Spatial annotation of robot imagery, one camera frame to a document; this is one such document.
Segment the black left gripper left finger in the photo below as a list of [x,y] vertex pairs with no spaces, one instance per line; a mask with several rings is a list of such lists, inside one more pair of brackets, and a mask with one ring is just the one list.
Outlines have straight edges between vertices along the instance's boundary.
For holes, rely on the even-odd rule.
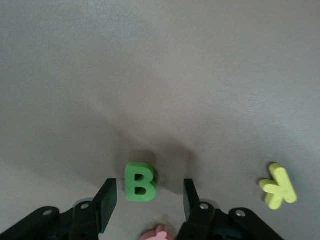
[[61,213],[41,207],[0,234],[2,240],[98,240],[117,204],[117,180],[108,178],[92,200]]

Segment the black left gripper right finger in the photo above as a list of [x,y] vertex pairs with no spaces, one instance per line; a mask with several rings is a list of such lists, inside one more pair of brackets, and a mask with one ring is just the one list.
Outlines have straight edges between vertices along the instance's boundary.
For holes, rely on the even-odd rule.
[[186,222],[177,240],[281,240],[282,237],[253,211],[238,207],[228,214],[201,201],[194,181],[183,181],[183,205]]

